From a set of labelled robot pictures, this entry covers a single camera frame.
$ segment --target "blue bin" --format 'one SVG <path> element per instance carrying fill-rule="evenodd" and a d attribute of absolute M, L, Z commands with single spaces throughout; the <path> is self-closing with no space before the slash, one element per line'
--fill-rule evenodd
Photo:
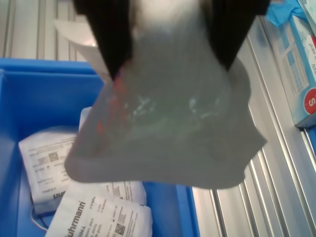
<path fill-rule="evenodd" d="M 79 125 L 103 86 L 87 63 L 0 59 L 0 236 L 43 237 L 30 219 L 18 142 L 56 125 Z M 198 237 L 192 189 L 144 182 L 153 237 Z M 44 217 L 49 224 L 53 214 Z"/>

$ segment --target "white cable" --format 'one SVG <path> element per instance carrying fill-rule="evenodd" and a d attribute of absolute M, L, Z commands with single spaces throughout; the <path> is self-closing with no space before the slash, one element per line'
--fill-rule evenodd
<path fill-rule="evenodd" d="M 31 221 L 38 227 L 40 228 L 41 230 L 43 231 L 47 231 L 47 229 L 43 226 L 41 226 L 39 223 L 36 222 L 36 220 L 34 220 L 33 218 L 33 210 L 34 210 L 34 206 L 32 206 L 32 209 L 31 209 Z"/>

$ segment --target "metal shelf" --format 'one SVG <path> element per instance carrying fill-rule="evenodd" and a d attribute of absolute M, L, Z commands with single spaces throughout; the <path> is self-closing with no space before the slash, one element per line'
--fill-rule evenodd
<path fill-rule="evenodd" d="M 52 20 L 84 21 L 65 0 L 0 0 L 0 56 L 84 61 Z M 201 237 L 316 236 L 316 163 L 308 134 L 292 121 L 260 19 L 238 57 L 252 87 L 249 107 L 268 144 L 228 190 L 193 188 Z"/>
<path fill-rule="evenodd" d="M 315 155 L 307 132 L 293 124 L 259 18 L 238 57 L 251 80 L 251 114 L 268 143 L 251 161 L 238 187 L 194 188 L 201 237 L 316 236 Z"/>
<path fill-rule="evenodd" d="M 56 18 L 85 21 L 68 0 L 0 0 L 0 56 L 85 61 L 56 32 Z"/>

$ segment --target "blue and white box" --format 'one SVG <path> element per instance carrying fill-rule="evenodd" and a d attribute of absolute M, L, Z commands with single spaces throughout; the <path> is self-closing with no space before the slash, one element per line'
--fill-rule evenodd
<path fill-rule="evenodd" d="M 295 125 L 316 125 L 316 38 L 311 27 L 296 16 L 280 27 L 266 19 L 263 24 Z"/>

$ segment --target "red circle logo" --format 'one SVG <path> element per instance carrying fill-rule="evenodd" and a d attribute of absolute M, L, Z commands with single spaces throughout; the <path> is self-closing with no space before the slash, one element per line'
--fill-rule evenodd
<path fill-rule="evenodd" d="M 316 88 L 310 89 L 304 99 L 304 107 L 310 115 L 316 111 Z"/>

